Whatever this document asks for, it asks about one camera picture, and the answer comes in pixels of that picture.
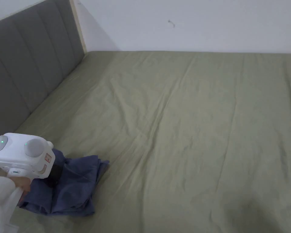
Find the person's left hand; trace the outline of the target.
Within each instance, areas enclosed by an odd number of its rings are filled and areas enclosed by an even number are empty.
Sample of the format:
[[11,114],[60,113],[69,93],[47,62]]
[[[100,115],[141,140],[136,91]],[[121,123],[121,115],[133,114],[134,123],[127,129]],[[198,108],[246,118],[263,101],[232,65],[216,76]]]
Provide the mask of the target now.
[[27,177],[10,177],[15,183],[16,187],[19,187],[25,194],[30,191],[31,180]]

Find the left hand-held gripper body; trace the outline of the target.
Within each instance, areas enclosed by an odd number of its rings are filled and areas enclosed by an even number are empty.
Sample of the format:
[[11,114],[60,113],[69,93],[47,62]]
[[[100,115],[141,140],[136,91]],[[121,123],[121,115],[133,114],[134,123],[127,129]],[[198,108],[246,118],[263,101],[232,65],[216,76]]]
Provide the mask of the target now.
[[0,188],[17,188],[10,177],[41,180],[55,187],[62,173],[59,159],[63,154],[46,139],[27,134],[6,133],[0,136]]

